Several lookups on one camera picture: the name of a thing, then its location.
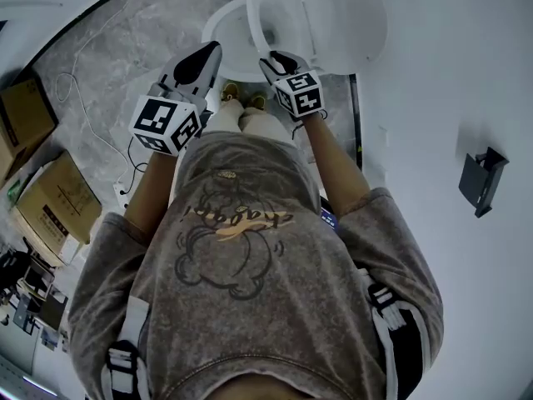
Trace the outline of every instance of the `wall mount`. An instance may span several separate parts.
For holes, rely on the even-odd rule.
[[[476,208],[475,215],[478,218],[492,209],[492,198],[496,193],[503,167],[508,162],[491,147],[487,148],[485,154],[477,154],[476,158],[466,154],[459,189],[466,200]]]

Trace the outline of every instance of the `cable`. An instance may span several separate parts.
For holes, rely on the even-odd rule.
[[[126,163],[126,170],[118,177],[117,179],[117,182],[119,182],[122,177],[127,173],[127,171],[129,170],[129,164],[127,162],[127,159],[124,157],[124,154],[122,154],[122,152],[120,152],[118,149],[116,149],[113,145],[111,145],[108,141],[106,141],[105,139],[103,139],[102,137],[99,137],[95,132],[94,130],[92,129],[92,125],[91,125],[91,121],[89,120],[89,116],[87,115],[87,110],[85,108],[85,104],[83,103],[83,99],[82,99],[82,93],[80,92],[80,88],[77,84],[77,79],[76,77],[74,76],[74,71],[76,70],[76,66],[77,66],[77,59],[79,58],[80,56],[80,53],[82,53],[83,49],[96,37],[98,36],[103,30],[104,28],[116,17],[118,16],[120,13],[122,13],[124,11],[124,9],[126,9],[127,5],[131,2],[131,0],[126,0],[126,2],[124,3],[124,6],[122,6],[122,8],[116,12],[113,16],[111,16],[101,27],[98,31],[96,31],[86,42],[85,44],[83,44],[82,47],[80,47],[80,49],[76,52],[76,57],[74,58],[74,63],[72,64],[72,70],[71,72],[61,72],[57,77],[56,77],[56,84],[55,84],[55,93],[56,93],[56,99],[60,102],[60,103],[64,103],[65,101],[67,101],[68,97],[70,96],[70,93],[72,91],[72,84],[74,83],[74,85],[76,86],[76,89],[77,89],[77,94],[78,96],[80,97],[80,103],[82,104],[82,109],[83,109],[83,114],[85,115],[85,118],[87,119],[87,122],[89,123],[89,127],[91,128],[91,132],[92,134],[97,137],[98,139],[100,139],[101,141],[103,141],[104,143],[106,143],[106,145],[108,145],[111,149],[113,149],[114,151],[116,151],[118,154],[121,155],[121,157],[124,159],[124,162]],[[70,77],[70,83],[68,85],[68,91],[67,91],[67,94],[64,96],[64,97],[59,97],[59,94],[57,93],[57,85],[59,83],[59,78],[61,76],[68,76]]]
[[[327,111],[326,110],[320,110],[319,113],[322,116],[322,120],[326,120],[327,119]],[[292,140],[293,141],[294,141],[294,135],[296,135],[296,131],[298,129],[301,129],[301,128],[303,128],[303,123],[298,124],[294,129],[292,129]]]
[[[130,187],[127,189],[127,191],[122,190],[120,192],[121,194],[128,194],[132,190],[133,183],[135,182],[135,175],[137,175],[137,172],[144,173],[144,170],[139,169],[139,167],[142,166],[142,165],[145,165],[145,166],[148,165],[148,163],[146,163],[146,162],[142,162],[142,163],[138,163],[138,164],[135,164],[133,162],[132,155],[131,155],[131,152],[130,152],[131,151],[131,147],[132,147],[132,142],[133,142],[133,137],[132,137],[132,139],[130,139],[130,143],[127,146],[127,156],[129,157],[130,163],[133,166],[132,183],[130,183]]]
[[[120,177],[118,177],[117,179],[117,182],[121,180],[121,178],[127,173],[127,171],[129,170],[129,164],[127,162],[127,159],[124,157],[124,154],[122,154],[120,151],[118,151],[113,145],[111,145],[108,141],[106,141],[103,137],[99,137],[95,132],[94,130],[92,129],[92,125],[91,125],[91,120],[89,120],[89,116],[87,115],[87,110],[85,109],[85,103],[83,102],[83,98],[82,98],[82,93],[80,92],[80,87],[78,86],[77,84],[77,79],[76,77],[74,77],[72,74],[69,74],[68,72],[62,72],[61,74],[59,74],[57,76],[57,78],[60,78],[61,76],[69,76],[71,78],[71,81],[74,82],[74,85],[76,86],[76,89],[77,89],[77,95],[80,97],[80,103],[82,104],[82,110],[83,110],[83,114],[85,115],[85,118],[87,119],[87,123],[89,125],[89,128],[91,129],[91,132],[92,134],[97,137],[98,139],[100,139],[100,141],[102,141],[103,143],[105,143],[108,147],[112,148],[113,150],[115,150],[117,153],[120,154],[120,156],[124,159],[124,162],[126,163],[126,170],[122,173],[122,175]]]

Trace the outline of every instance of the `black strap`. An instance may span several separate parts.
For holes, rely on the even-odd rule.
[[[111,363],[112,351],[116,350],[121,353],[124,357],[129,356],[128,361],[130,362],[130,367],[118,366]],[[111,344],[106,354],[106,366],[111,373],[111,381],[113,372],[126,373],[132,376],[132,386],[130,387],[131,392],[121,392],[114,389],[112,385],[112,395],[113,400],[141,400],[139,396],[139,391],[137,389],[137,358],[139,357],[139,352],[135,346],[126,340],[116,341]]]
[[[382,351],[385,355],[394,353],[393,372],[396,373],[396,376],[386,375],[387,386],[394,379],[397,380],[396,400],[406,400],[419,384],[424,372],[421,332],[413,313],[410,310],[398,307],[398,303],[402,299],[383,283],[375,280],[373,282],[373,284],[368,286],[368,295],[371,305],[378,311],[381,318],[387,322],[388,336],[392,342],[392,349],[388,348],[389,351],[387,351],[388,342],[383,342],[380,337],[378,338],[381,341]],[[387,313],[387,311],[393,308],[395,313],[401,315],[405,324],[402,322],[398,326],[391,324],[387,320],[390,317],[390,313]]]

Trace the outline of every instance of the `white cable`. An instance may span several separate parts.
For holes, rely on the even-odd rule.
[[[83,110],[83,114],[85,115],[85,118],[87,119],[87,123],[89,124],[89,128],[91,129],[91,132],[92,134],[97,137],[98,139],[100,139],[100,141],[102,141],[103,143],[106,143],[106,145],[110,148],[112,148],[113,150],[115,150],[117,153],[120,154],[120,156],[124,159],[124,162],[126,163],[126,170],[122,173],[122,175],[120,177],[118,177],[117,179],[117,182],[121,180],[121,178],[126,175],[127,171],[129,170],[130,168],[130,165],[129,165],[129,162],[127,161],[127,159],[124,157],[124,154],[122,154],[120,151],[118,151],[113,145],[111,145],[108,141],[106,141],[103,137],[99,137],[95,132],[94,132],[94,129],[92,128],[92,125],[91,125],[91,120],[89,120],[89,116],[87,115],[87,110],[85,109],[85,103],[83,102],[83,98],[82,98],[82,93],[80,92],[80,87],[77,85],[77,79],[72,75],[72,74],[69,74],[68,72],[62,72],[61,74],[59,74],[57,76],[57,78],[60,78],[61,76],[69,76],[70,77],[70,82],[71,83],[74,83],[74,86],[76,86],[76,90],[77,90],[77,95],[80,97],[80,103],[82,104],[82,110]]]
[[[106,143],[106,145],[108,145],[110,148],[112,148],[113,150],[115,150],[117,153],[119,153],[121,155],[121,157],[124,159],[124,162],[126,163],[126,170],[122,173],[122,175],[120,177],[118,177],[117,179],[117,182],[119,182],[121,180],[121,178],[127,173],[127,171],[129,170],[130,168],[130,164],[129,164],[129,161],[126,159],[126,157],[124,157],[124,154],[122,154],[122,152],[118,151],[113,145],[111,145],[108,141],[106,141],[105,139],[103,139],[102,137],[99,137],[95,132],[94,130],[92,129],[92,125],[91,125],[91,121],[89,120],[89,116],[87,115],[87,110],[85,108],[85,104],[83,103],[83,99],[82,99],[82,93],[80,92],[80,87],[78,86],[77,84],[77,79],[74,77],[74,71],[76,70],[76,65],[77,65],[77,59],[79,58],[80,56],[80,53],[82,52],[82,50],[98,35],[100,34],[104,28],[120,13],[122,13],[124,11],[124,9],[126,9],[127,5],[131,2],[131,0],[126,0],[126,2],[124,3],[124,6],[122,6],[122,8],[117,12],[115,13],[112,17],[110,17],[108,20],[106,20],[106,22],[102,25],[102,27],[97,31],[95,32],[86,42],[85,44],[83,44],[82,47],[80,47],[80,49],[76,52],[76,57],[74,58],[74,64],[72,65],[72,70],[71,72],[62,72],[60,73],[57,77],[56,77],[56,85],[55,85],[55,93],[56,93],[56,99],[60,102],[60,103],[64,103],[65,101],[67,101],[68,97],[70,96],[70,92],[72,91],[72,84],[74,83],[76,85],[76,89],[77,89],[77,94],[78,96],[80,97],[80,103],[82,104],[82,109],[83,109],[83,114],[85,114],[85,118],[87,119],[87,122],[89,123],[89,127],[91,128],[91,132],[92,134],[97,137],[98,139],[100,139],[101,141],[103,141],[104,143]],[[70,77],[70,84],[68,86],[68,91],[67,91],[67,95],[65,95],[65,97],[61,98],[59,97],[59,94],[57,93],[57,84],[59,83],[59,78],[61,76],[69,76]]]

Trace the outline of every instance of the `gray t-shirt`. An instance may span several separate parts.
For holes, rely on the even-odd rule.
[[[435,359],[441,297],[387,190],[353,203],[335,232],[294,147],[211,132],[189,145],[176,191],[151,242],[116,214],[94,240],[69,315],[91,398],[133,295],[151,307],[140,354],[153,399],[203,399],[244,373],[316,398],[383,399],[358,266],[418,307]]]

